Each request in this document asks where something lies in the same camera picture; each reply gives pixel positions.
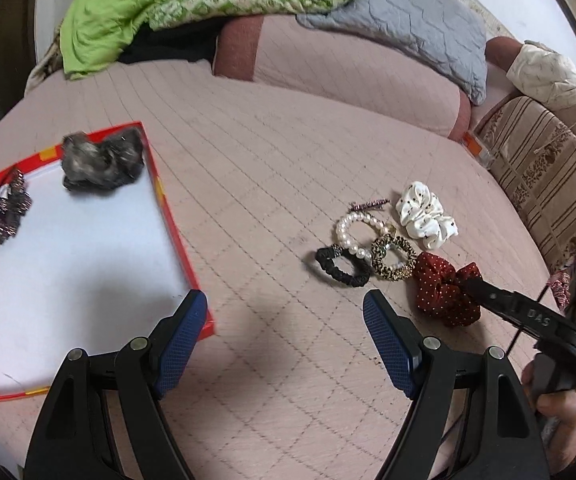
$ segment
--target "white fabric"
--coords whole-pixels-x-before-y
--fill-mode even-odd
[[[399,221],[410,238],[423,239],[426,249],[441,247],[453,235],[458,235],[452,216],[443,214],[437,196],[423,182],[408,186],[395,205]]]
[[[576,67],[567,56],[540,43],[526,43],[508,70],[522,93],[556,111],[576,104]]]
[[[28,75],[24,97],[27,97],[30,92],[43,83],[50,74],[54,74],[57,70],[61,70],[62,68],[63,57],[59,43],[59,28],[57,28],[54,40],[49,46],[48,51]]]

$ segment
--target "screw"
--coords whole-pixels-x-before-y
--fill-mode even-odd
[[[148,346],[148,340],[145,337],[136,337],[130,341],[130,348],[133,350],[143,350]]]
[[[68,361],[76,361],[83,354],[84,351],[81,348],[73,348],[70,352],[68,352],[68,355],[66,357],[68,358]]]
[[[441,341],[439,341],[436,337],[427,337],[423,340],[423,346],[430,350],[436,350],[441,346]]]
[[[490,346],[490,348],[488,348],[488,352],[490,353],[491,357],[494,357],[495,359],[503,359],[505,357],[505,352],[498,346]]]

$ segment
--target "blue finger pad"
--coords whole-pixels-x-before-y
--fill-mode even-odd
[[[199,332],[206,321],[208,304],[204,294],[198,294],[181,323],[177,326],[170,342],[159,360],[159,378],[155,390],[163,397],[179,383],[183,370],[193,352]]]
[[[368,327],[381,361],[392,384],[401,390],[408,399],[417,394],[417,385],[412,378],[412,359],[401,340],[369,294],[363,299],[363,320]]]

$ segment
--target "white polka dot scrunchie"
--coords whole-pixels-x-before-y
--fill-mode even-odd
[[[438,249],[458,235],[454,219],[443,214],[441,202],[423,182],[415,181],[405,188],[395,209],[408,236],[423,240],[426,249]]]

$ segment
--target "pink quilted bed sheet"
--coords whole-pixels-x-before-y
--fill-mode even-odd
[[[204,63],[52,75],[0,123],[0,168],[66,133],[133,120],[145,125],[217,327],[162,402],[197,480],[375,478],[408,402],[363,323],[367,289],[331,285],[312,261],[348,202],[393,198],[421,180],[459,225],[437,254],[457,268],[475,261],[484,278],[529,296],[547,278],[503,190],[457,143],[337,101],[217,78]],[[504,347],[514,333],[487,312],[449,330],[418,315],[413,284],[369,286],[455,349]],[[531,355],[522,336],[512,362]],[[42,401],[0,403],[0,443],[19,464]],[[115,434],[126,474],[139,478],[119,423]]]

